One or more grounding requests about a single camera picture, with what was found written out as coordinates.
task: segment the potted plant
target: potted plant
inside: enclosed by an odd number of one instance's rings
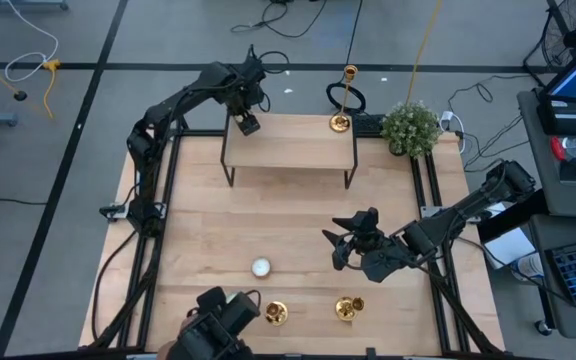
[[[381,136],[393,155],[418,157],[430,154],[437,143],[439,118],[421,101],[398,104],[383,119]]]

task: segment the red object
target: red object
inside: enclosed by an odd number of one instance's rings
[[[566,159],[566,150],[563,146],[561,146],[559,139],[556,137],[550,139],[550,149],[552,150],[552,153],[555,155],[557,160],[563,161]]]

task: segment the wooden platform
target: wooden platform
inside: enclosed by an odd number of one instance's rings
[[[230,118],[224,163],[229,167],[350,170],[352,129],[336,133],[328,115],[255,114],[261,128],[244,136]]]
[[[352,216],[370,206],[379,209],[379,227],[386,233],[417,218],[407,157],[392,156],[383,140],[358,139],[359,168],[349,190],[335,172],[268,168],[238,174],[237,186],[230,188],[219,163],[221,140],[182,140],[148,350],[157,351],[175,339],[197,295],[223,286],[227,291],[258,289],[262,307],[273,300],[288,306],[289,319],[283,326],[258,318],[242,333],[256,353],[365,354],[366,347],[375,347],[380,355],[440,353],[427,276],[404,269],[376,284],[361,272],[335,271],[332,246],[321,234],[321,229],[341,230],[332,217]],[[435,162],[444,205],[450,205],[467,194],[454,137],[440,138]],[[132,186],[132,174],[127,159],[118,199]],[[131,231],[127,222],[109,226],[100,264]],[[463,235],[477,240],[473,229]],[[103,279],[99,328],[108,324],[124,301],[134,245],[115,258]],[[481,252],[456,243],[454,253],[466,309],[492,342],[503,348]],[[253,259],[259,256],[272,263],[267,279],[250,273]],[[351,324],[339,321],[334,312],[341,296],[365,300],[365,310]],[[139,315],[140,310],[135,311],[134,320]],[[133,343],[136,332],[133,326]],[[91,340],[89,312],[81,344]]]

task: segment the small wooden shelf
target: small wooden shelf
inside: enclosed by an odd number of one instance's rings
[[[357,167],[353,128],[332,131],[329,115],[255,114],[260,129],[244,136],[235,120],[227,119],[222,165],[232,186],[237,167],[344,170],[346,187]],[[350,179],[347,171],[352,171]]]

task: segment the gold candlestick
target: gold candlestick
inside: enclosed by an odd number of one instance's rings
[[[359,72],[359,69],[355,65],[348,65],[344,68],[344,74],[346,77],[346,89],[344,91],[344,102],[341,104],[341,110],[339,114],[333,116],[330,119],[330,128],[335,132],[344,132],[350,129],[350,118],[344,115],[344,110],[346,108],[346,100],[348,99],[348,88],[350,83],[355,78],[355,75]]]

